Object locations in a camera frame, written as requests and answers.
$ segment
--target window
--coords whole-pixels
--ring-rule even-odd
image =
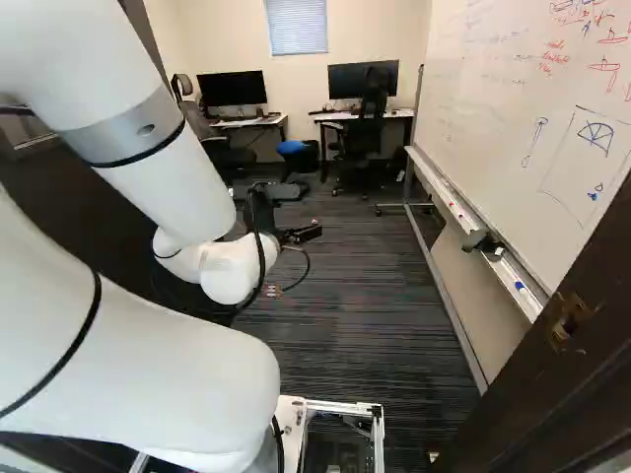
[[[265,0],[272,56],[327,52],[326,0]]]

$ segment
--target black monitor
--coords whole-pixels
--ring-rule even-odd
[[[337,99],[360,99],[364,95],[369,69],[378,68],[387,77],[387,94],[396,96],[398,85],[398,61],[356,62],[351,64],[329,64],[328,97]]]
[[[197,82],[206,106],[267,103],[263,71],[199,74]]]

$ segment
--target marker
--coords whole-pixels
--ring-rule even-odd
[[[534,296],[530,293],[530,291],[528,290],[528,288],[525,286],[525,284],[522,281],[516,281],[515,282],[515,289],[517,289],[517,291],[524,296],[524,299],[526,301],[526,303],[530,306],[530,308],[532,309],[532,311],[536,314],[539,315],[541,313],[541,311],[543,310],[543,307],[539,306],[538,301],[534,298]]]

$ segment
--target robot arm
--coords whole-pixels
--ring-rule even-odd
[[[0,91],[20,97],[158,225],[166,267],[235,304],[279,252],[224,183],[113,0],[6,0]],[[268,433],[277,362],[247,335],[126,293],[54,245],[0,189],[0,430],[124,443],[240,473]]]
[[[218,303],[243,301],[258,281],[255,238],[213,242],[235,223],[233,201],[118,5],[11,0],[0,24],[15,39],[0,45],[0,91],[159,225],[163,266]],[[269,269],[279,243],[261,239]]]

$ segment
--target office chair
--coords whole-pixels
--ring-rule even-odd
[[[235,177],[244,168],[256,163],[256,153],[248,148],[231,148],[230,138],[211,128],[195,101],[185,101],[182,97],[193,93],[193,85],[186,74],[175,74],[171,79],[175,101],[184,118],[192,128],[202,148],[208,155],[226,185],[232,185]]]
[[[354,182],[355,186],[361,190],[362,198],[368,199],[368,190],[371,185],[369,155],[382,150],[386,104],[386,79],[377,69],[369,68],[367,88],[362,97],[359,118],[349,120],[343,125],[329,122],[322,124],[324,127],[334,129],[337,133],[337,143],[331,143],[328,146],[329,150],[338,152],[334,157],[339,174],[337,184],[332,191],[333,197],[339,195]]]

